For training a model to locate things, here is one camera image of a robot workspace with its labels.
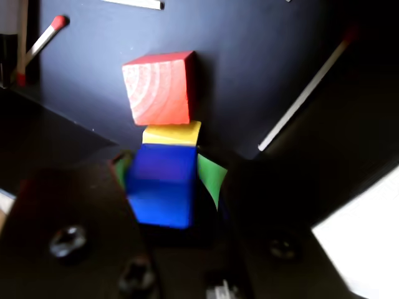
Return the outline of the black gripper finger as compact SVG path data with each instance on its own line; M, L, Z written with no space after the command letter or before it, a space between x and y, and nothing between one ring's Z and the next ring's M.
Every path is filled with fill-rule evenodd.
M161 298L150 252L113 166L45 169L1 232L2 298Z
M216 161L198 174L231 241L236 288L248 298L352 298L312 233L314 193L270 159Z

